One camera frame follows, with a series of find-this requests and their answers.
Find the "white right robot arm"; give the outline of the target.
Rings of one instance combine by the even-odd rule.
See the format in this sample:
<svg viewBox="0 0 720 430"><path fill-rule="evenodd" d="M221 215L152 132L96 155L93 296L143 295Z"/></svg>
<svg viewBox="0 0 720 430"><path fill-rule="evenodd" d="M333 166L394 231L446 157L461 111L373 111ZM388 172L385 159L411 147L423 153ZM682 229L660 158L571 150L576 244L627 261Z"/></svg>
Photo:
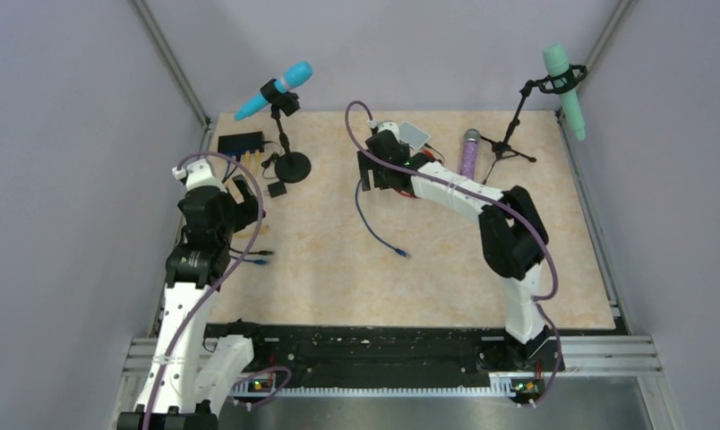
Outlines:
<svg viewBox="0 0 720 430"><path fill-rule="evenodd" d="M528 191L481 185L423 153L413 154L391 131L370 136L357 153L361 187L393 189L436 202L474 222L488 267L500 277L507 301L505 356L528 369L550 336L536 307L548 235Z"/></svg>

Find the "white network switch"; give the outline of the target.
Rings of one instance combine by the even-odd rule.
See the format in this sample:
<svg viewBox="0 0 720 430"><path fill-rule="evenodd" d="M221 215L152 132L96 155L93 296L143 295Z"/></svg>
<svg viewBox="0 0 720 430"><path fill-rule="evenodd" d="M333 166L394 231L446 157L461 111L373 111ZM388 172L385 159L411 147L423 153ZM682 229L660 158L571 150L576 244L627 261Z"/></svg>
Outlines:
<svg viewBox="0 0 720 430"><path fill-rule="evenodd" d="M399 123L399 139L411 149L421 150L430 140L431 135L409 122Z"/></svg>

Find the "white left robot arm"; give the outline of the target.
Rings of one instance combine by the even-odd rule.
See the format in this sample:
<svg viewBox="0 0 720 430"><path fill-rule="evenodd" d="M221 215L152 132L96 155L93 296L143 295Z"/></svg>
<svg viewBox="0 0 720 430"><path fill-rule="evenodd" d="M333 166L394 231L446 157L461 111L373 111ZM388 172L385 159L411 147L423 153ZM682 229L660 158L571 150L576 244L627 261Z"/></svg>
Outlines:
<svg viewBox="0 0 720 430"><path fill-rule="evenodd" d="M244 180L236 184L244 194L237 202L205 160L174 175L186 189L178 203L182 239L166 260L163 316L147 380L133 409L119 414L119 429L216 429L237 376L262 367L268 355L261 340L228 335L201 362L232 236L258 221L258 202Z"/></svg>

